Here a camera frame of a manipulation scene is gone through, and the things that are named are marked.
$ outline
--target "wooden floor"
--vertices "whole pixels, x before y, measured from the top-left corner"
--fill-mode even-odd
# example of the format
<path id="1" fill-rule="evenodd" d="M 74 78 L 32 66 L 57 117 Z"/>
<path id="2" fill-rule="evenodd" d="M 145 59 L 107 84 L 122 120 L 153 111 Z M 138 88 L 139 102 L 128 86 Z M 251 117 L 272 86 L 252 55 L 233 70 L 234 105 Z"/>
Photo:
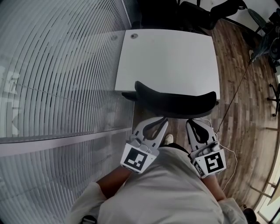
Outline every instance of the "wooden floor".
<path id="1" fill-rule="evenodd" d="M 253 208 L 259 194 L 250 189 L 249 185 L 264 189 L 278 148 L 277 132 L 264 128 L 278 128 L 279 119 L 272 117 L 275 105 L 266 100 L 273 96 L 269 83 L 276 86 L 274 73 L 266 56 L 248 66 L 249 47 L 242 38 L 242 31 L 242 28 L 224 20 L 218 22 L 213 30 L 219 67 L 220 103 L 212 114 L 205 118 L 212 122 L 216 132 L 246 72 L 217 134 L 220 143 L 233 150 L 238 160 L 235 175 L 228 183 L 225 193 L 227 197 L 233 197 L 239 205 L 246 204 Z M 136 104 L 133 126 L 152 116 L 154 114 Z M 185 125 L 184 119 L 169 119 L 167 133 L 172 133 L 176 143 L 190 150 Z M 217 175 L 222 188 L 235 168 L 233 153 L 227 150 L 225 153 L 227 169 Z"/>

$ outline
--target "black cable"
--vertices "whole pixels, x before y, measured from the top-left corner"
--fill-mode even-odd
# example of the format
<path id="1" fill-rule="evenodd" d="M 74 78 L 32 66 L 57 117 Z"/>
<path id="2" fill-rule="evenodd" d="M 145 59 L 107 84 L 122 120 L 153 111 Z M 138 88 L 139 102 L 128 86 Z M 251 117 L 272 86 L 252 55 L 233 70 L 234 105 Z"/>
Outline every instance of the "black cable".
<path id="1" fill-rule="evenodd" d="M 220 123 L 220 126 L 219 126 L 219 128 L 218 128 L 218 131 L 217 131 L 216 133 L 218 133 L 219 130 L 220 130 L 220 127 L 221 127 L 221 125 L 222 125 L 222 123 L 223 123 L 223 121 L 224 121 L 224 119 L 225 119 L 225 117 L 226 117 L 226 115 L 227 115 L 227 113 L 228 113 L 228 110 L 229 110 L 229 108 L 230 108 L 230 106 L 231 106 L 233 100 L 235 99 L 235 96 L 236 96 L 236 94 L 237 94 L 237 92 L 238 92 L 238 89 L 239 89 L 239 87 L 240 87 L 240 85 L 241 85 L 241 82 L 242 82 L 243 78 L 245 77 L 245 75 L 246 75 L 246 73 L 247 73 L 247 70 L 248 70 L 249 65 L 250 65 L 250 63 L 248 64 L 248 66 L 247 66 L 247 68 L 246 68 L 246 70 L 245 70 L 245 72 L 244 72 L 244 74 L 243 74 L 243 76 L 242 76 L 242 79 L 240 80 L 240 83 L 239 83 L 239 85 L 238 85 L 238 87 L 237 87 L 237 90 L 236 90 L 236 92 L 235 92 L 235 94 L 234 94 L 234 96 L 233 96 L 233 98 L 232 98 L 232 100 L 231 100 L 231 102 L 230 102 L 230 104 L 229 104 L 229 106 L 228 106 L 228 108 L 227 108 L 226 113 L 224 114 L 224 117 L 223 117 L 223 119 L 222 119 L 222 122 Z"/>

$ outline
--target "white table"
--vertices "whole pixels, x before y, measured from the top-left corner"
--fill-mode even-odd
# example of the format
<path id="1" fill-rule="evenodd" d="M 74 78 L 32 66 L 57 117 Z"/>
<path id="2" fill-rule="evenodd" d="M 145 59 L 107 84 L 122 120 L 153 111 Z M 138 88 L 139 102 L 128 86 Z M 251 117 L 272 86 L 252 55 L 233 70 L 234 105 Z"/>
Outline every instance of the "white table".
<path id="1" fill-rule="evenodd" d="M 174 30 L 127 30 L 115 90 L 135 91 L 135 81 L 164 93 L 198 96 L 215 91 L 220 99 L 212 38 Z"/>

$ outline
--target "white sleeve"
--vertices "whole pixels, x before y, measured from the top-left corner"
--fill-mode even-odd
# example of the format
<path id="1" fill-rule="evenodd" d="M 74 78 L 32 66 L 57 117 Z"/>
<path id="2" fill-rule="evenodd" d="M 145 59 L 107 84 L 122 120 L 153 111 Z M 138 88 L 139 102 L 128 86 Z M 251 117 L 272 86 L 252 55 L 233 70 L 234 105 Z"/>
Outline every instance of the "white sleeve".
<path id="1" fill-rule="evenodd" d="M 233 198 L 227 198 L 218 202 L 223 214 L 225 224 L 247 224 L 247 220 Z"/>
<path id="2" fill-rule="evenodd" d="M 74 202 L 66 216 L 65 223 L 78 224 L 84 216 L 89 214 L 97 219 L 100 206 L 106 200 L 100 186 L 95 182 L 91 182 L 82 195 Z"/>

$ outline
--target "white shirt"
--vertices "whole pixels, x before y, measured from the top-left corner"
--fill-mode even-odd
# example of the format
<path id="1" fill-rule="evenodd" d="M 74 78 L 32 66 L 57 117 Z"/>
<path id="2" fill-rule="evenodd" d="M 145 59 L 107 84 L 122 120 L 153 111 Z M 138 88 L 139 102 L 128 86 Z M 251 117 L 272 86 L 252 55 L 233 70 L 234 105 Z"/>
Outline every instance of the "white shirt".
<path id="1" fill-rule="evenodd" d="M 108 200 L 97 183 L 90 183 L 66 223 L 78 224 L 85 215 L 94 216 L 98 224 L 247 223 L 233 198 L 215 200 L 187 153 L 170 147 L 159 151 L 143 174 L 132 174 Z"/>

